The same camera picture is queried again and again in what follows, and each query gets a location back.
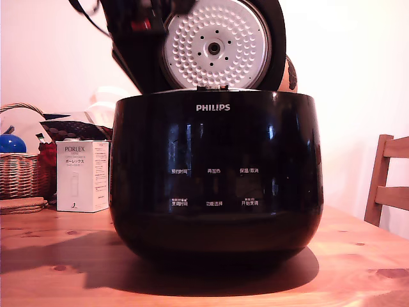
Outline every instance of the coaster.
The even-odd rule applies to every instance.
[[[0,214],[3,215],[39,212],[46,205],[48,205],[47,200],[44,200],[42,197],[1,200]]]

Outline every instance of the button label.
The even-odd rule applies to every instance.
[[[223,206],[223,201],[207,201],[206,206],[207,207],[220,207],[220,206]]]
[[[220,169],[208,168],[207,174],[220,174],[222,171]]]
[[[258,206],[258,200],[254,198],[246,198],[242,201],[242,206]]]
[[[172,207],[187,207],[187,198],[172,198]]]
[[[188,169],[172,169],[172,174],[186,174],[187,175]]]

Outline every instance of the wooden chair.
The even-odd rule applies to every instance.
[[[409,137],[379,137],[364,219],[375,226],[379,226],[383,205],[409,210],[409,187],[386,187],[390,158],[409,158]]]

